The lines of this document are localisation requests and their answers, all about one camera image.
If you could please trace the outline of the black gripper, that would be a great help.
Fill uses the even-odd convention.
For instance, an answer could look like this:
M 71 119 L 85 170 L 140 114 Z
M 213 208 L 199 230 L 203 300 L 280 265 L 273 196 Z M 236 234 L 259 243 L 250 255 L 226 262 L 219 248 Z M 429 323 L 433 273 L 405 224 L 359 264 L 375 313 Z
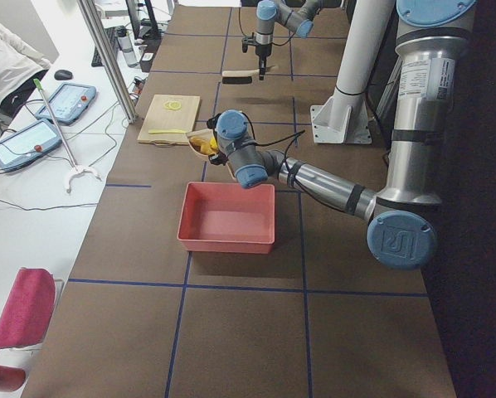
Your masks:
M 266 73 L 266 57 L 271 55 L 272 41 L 260 39 L 257 36 L 244 36 L 241 40 L 241 50 L 243 53 L 248 52 L 248 47 L 253 46 L 258 56 L 258 78 L 263 80 Z
M 216 165 L 216 166 L 222 165 L 222 166 L 225 166 L 228 163 L 227 156 L 224 153 L 221 153 L 221 152 L 215 153 L 215 154 L 210 154 L 207 157 L 208 157 L 209 163 L 212 164 L 212 165 Z

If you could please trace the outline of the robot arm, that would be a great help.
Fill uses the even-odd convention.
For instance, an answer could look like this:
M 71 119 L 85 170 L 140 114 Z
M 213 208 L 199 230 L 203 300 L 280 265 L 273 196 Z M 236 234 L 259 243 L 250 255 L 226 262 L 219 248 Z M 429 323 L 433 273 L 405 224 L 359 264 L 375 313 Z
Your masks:
M 256 29 L 250 36 L 243 35 L 242 52 L 246 53 L 250 46 L 255 48 L 258 67 L 255 71 L 259 80 L 265 78 L 267 59 L 274 45 L 274 28 L 278 23 L 292 35 L 306 38 L 314 25 L 314 18 L 324 8 L 342 7 L 344 1 L 304 1 L 298 9 L 290 7 L 286 1 L 258 1 L 255 6 Z
M 335 145 L 323 166 L 264 150 L 239 110 L 208 122 L 218 144 L 212 163 L 225 164 L 244 188 L 274 178 L 315 201 L 367 223 L 372 256 L 392 269 L 418 269 L 434 257 L 436 213 L 441 200 L 435 180 L 444 142 L 457 60 L 474 23 L 473 1 L 359 1 L 343 51 L 334 91 L 310 109 L 314 142 Z M 397 24 L 392 72 L 386 94 L 395 101 L 388 159 L 364 153 L 372 133 L 367 92 L 389 22 Z

